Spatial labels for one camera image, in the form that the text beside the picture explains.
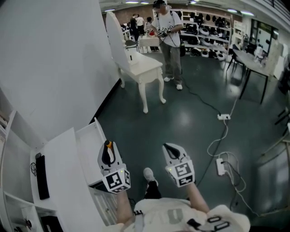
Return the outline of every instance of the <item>person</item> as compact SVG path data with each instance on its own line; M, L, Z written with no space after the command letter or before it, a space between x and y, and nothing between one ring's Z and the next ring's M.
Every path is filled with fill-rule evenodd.
M152 24L152 18L151 17L147 17L147 22L145 23L145 26L144 26L145 32L151 32L151 31L153 31L153 29L151 27L151 24ZM152 52L159 51L159 48L158 47L152 47L152 46L150 46L150 49L151 49Z
M162 198L158 182L150 168L145 168L148 182L143 200L135 205L133 216L126 191L117 194L117 225L103 232L248 232L249 219L231 212L225 205L210 210L194 183L185 186L189 201Z
M160 48L165 60L165 82L174 79L176 88L182 90L181 63L180 63L180 38L178 32L183 29L182 22L174 11L167 10L163 0L154 2L153 7L158 11L158 17L153 21L152 28L156 34L157 29L168 29L165 38L160 37Z
M132 18L130 19L130 28L131 28L131 33L134 36L135 41L138 41L139 38L139 32L137 28L137 22L136 22L136 14L133 14Z
M145 34L144 19L142 17L140 17L140 15L137 15L136 22L137 22L137 27L139 30L139 35L144 35Z

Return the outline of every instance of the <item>shoe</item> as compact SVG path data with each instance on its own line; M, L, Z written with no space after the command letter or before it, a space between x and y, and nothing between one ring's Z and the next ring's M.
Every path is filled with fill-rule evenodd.
M157 183L157 186L158 186L158 182L155 179L153 171L151 170L151 168L145 168L143 171L143 174L144 174L145 179L148 181L148 183L151 181L155 181Z
M178 90L182 90L182 89L183 89L183 88L182 88L182 85L177 85L176 88L177 88Z
M169 82L169 81L171 81L171 80L173 80L173 79L174 79L174 77L173 77L173 78L165 77L165 78L164 78L164 81L165 81L165 82Z

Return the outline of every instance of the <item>gray pants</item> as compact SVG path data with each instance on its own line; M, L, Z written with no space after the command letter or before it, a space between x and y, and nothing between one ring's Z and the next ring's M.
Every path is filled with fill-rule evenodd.
M182 84L180 48L172 47L164 42L160 44L161 51L165 60L165 75L168 78L174 77L175 84Z

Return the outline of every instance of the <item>white t-shirt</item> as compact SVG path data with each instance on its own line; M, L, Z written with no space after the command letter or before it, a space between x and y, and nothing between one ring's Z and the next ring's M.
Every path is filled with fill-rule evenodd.
M168 11L168 13L165 15L162 15L159 13L158 18L159 20L155 18L155 20L152 23L152 26L154 26L157 30L162 27L165 27L167 29L172 29L174 26L182 24L178 14L174 11L172 11L172 16L171 16L170 11ZM166 36L164 39L162 38L161 40L163 40L164 43L172 47L180 46L180 39L179 39L178 32L171 33L170 35Z
M136 21L137 21L137 26L142 26L144 19L142 17L138 17L138 18L136 18Z
M135 206L142 211L142 232L219 231L249 232L249 219L231 212L225 205L212 209L207 214L190 207L190 202L171 198L144 199ZM117 224L104 228L103 232L135 232L135 223Z

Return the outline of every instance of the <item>backpack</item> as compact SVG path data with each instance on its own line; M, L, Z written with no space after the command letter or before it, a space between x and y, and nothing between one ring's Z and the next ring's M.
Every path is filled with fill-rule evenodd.
M180 56L182 57L182 56L184 56L185 55L185 46L184 46L184 42L183 42L183 40L179 37L179 39L180 39Z

